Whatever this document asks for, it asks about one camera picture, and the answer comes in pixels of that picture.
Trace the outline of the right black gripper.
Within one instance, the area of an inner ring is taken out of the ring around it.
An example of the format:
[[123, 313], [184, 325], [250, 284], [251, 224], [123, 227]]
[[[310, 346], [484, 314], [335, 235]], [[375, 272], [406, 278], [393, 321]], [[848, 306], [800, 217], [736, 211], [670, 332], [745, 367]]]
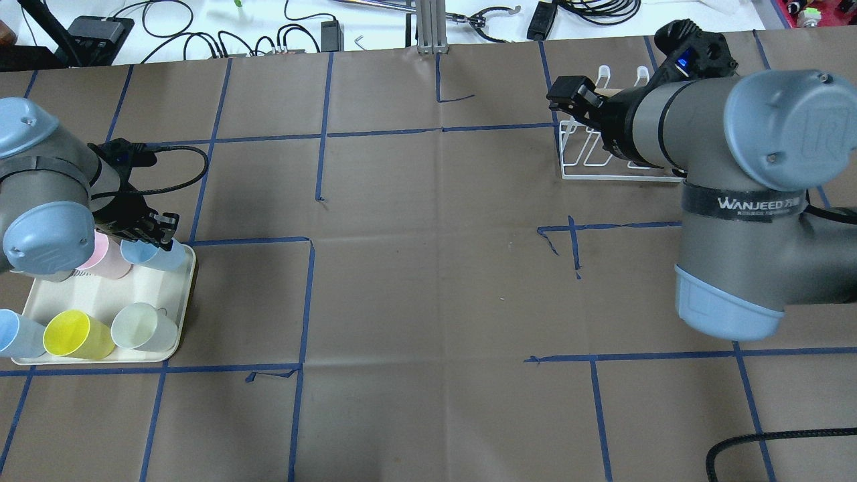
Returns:
[[691, 19], [675, 19], [655, 33], [664, 62], [645, 86], [634, 86], [608, 98], [587, 76], [559, 76], [546, 98], [552, 112], [568, 114], [582, 125], [598, 125], [604, 149], [638, 165], [669, 165], [662, 125], [676, 96], [697, 80], [736, 74], [723, 34], [704, 31]]

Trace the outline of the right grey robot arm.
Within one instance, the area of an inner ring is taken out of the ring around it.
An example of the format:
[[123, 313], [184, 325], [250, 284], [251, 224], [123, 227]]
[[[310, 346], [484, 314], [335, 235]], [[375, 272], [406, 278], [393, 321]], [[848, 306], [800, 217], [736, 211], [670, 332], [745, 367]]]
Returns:
[[677, 19], [655, 35], [665, 60], [645, 86], [601, 94], [560, 76], [549, 108], [604, 149], [685, 175], [676, 311], [729, 341], [774, 334], [789, 305], [855, 301], [855, 210], [809, 192], [855, 153], [855, 87], [823, 70], [737, 74], [721, 33]]

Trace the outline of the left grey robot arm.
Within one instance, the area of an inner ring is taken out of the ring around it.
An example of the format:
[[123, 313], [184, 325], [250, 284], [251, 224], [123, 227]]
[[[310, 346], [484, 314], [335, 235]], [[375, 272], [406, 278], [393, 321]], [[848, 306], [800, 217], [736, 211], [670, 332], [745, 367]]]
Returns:
[[3, 98], [1, 114], [3, 272], [77, 269], [94, 255], [96, 232], [171, 249], [179, 216], [154, 210], [149, 191], [131, 184], [135, 168], [158, 161], [156, 147], [84, 143], [27, 98]]

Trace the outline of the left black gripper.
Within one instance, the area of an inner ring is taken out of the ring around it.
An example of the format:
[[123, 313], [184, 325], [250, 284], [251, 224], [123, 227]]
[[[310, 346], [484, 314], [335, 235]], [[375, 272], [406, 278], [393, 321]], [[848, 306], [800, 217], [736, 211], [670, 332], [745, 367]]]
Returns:
[[129, 242], [144, 242], [163, 251], [173, 247], [180, 215], [172, 212], [160, 214], [150, 208], [143, 195], [131, 184], [131, 173], [137, 167], [153, 167], [158, 161], [147, 144], [132, 143], [119, 138], [88, 148], [102, 162], [102, 174], [108, 167], [119, 175], [119, 186], [107, 188], [106, 204], [94, 211], [96, 228], [114, 238]]

